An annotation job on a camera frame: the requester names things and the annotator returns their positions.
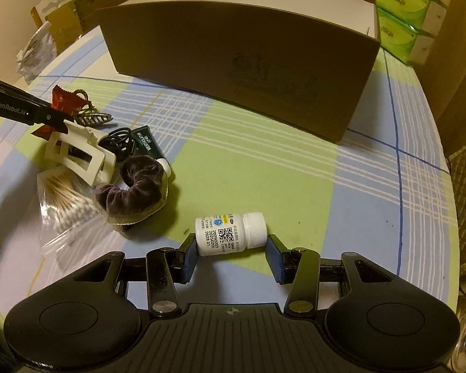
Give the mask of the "red snack packet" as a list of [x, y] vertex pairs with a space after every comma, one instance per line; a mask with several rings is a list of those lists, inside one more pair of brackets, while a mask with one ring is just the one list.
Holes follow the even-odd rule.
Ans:
[[[61, 112], [76, 117], [78, 113], [87, 105], [90, 105], [91, 101], [88, 99], [88, 94], [82, 89], [69, 92], [62, 89], [59, 85], [56, 85], [52, 90], [52, 102], [51, 108], [60, 110]], [[48, 140], [51, 134], [55, 131], [53, 126], [41, 126], [32, 134], [36, 137]]]

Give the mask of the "white hair claw clip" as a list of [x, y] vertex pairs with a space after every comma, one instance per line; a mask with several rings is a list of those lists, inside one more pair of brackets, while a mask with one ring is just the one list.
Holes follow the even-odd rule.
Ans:
[[100, 145], [107, 133], [65, 120], [67, 132], [53, 131], [44, 158], [70, 169], [88, 185], [108, 184], [116, 167], [116, 155]]

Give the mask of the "white pill bottle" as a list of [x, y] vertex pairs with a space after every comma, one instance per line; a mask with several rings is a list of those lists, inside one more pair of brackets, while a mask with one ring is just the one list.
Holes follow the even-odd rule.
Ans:
[[197, 218], [194, 233], [202, 257], [240, 253], [267, 243], [267, 225], [261, 212]]

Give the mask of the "dark purple velvet scrunchie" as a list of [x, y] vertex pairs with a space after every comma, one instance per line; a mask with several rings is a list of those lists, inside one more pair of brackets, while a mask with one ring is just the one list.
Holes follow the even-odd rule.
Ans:
[[131, 222], [156, 208], [167, 192], [167, 174], [156, 159], [148, 155], [127, 158], [120, 167], [127, 189], [116, 184], [99, 184], [93, 199], [110, 221]]

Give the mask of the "cotton swabs plastic bag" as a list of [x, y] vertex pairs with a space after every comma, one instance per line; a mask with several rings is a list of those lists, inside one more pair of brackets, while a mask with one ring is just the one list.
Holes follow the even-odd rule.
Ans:
[[92, 188], [67, 167], [39, 173], [37, 192], [41, 254], [61, 271], [84, 264], [114, 233], [91, 198]]

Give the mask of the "green lip gel tube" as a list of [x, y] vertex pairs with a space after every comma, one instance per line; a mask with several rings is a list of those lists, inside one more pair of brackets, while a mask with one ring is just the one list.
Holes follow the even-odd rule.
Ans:
[[166, 156], [157, 144], [156, 138], [153, 137], [149, 126], [141, 126], [130, 132], [135, 141], [135, 146], [142, 155], [148, 155], [154, 158], [164, 168], [167, 177], [172, 175], [171, 165]]

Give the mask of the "cardboard boxes pile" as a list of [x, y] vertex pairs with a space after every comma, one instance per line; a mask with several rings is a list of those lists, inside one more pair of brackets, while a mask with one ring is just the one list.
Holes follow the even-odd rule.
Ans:
[[38, 29], [16, 55], [17, 72], [31, 83], [79, 37], [98, 25], [96, 11], [115, 0], [42, 0], [31, 10]]

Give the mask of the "checked tablecloth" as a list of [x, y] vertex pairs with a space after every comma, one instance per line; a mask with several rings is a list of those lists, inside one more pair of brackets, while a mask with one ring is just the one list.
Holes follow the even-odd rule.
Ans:
[[0, 121], [0, 324], [24, 297], [113, 250], [140, 257], [175, 247], [194, 220], [259, 211], [288, 247], [325, 258], [361, 253], [449, 306], [459, 285], [459, 238], [444, 150], [415, 71], [378, 54], [343, 140], [331, 144], [236, 106], [116, 72], [99, 30], [31, 84], [83, 89], [116, 126], [149, 126], [171, 162], [166, 206], [121, 234], [97, 223], [41, 252], [36, 179], [48, 165], [27, 126]]

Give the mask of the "brown cardboard box white inside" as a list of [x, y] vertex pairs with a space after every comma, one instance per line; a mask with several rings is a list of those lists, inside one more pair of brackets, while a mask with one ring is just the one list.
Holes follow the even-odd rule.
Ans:
[[117, 0], [97, 10], [116, 70], [342, 140], [381, 34], [375, 0]]

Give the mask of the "green tissue pack stack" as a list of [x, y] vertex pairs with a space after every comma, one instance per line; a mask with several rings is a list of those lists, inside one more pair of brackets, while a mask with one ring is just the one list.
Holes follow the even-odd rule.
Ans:
[[423, 65], [450, 1], [376, 0], [381, 46], [407, 65]]

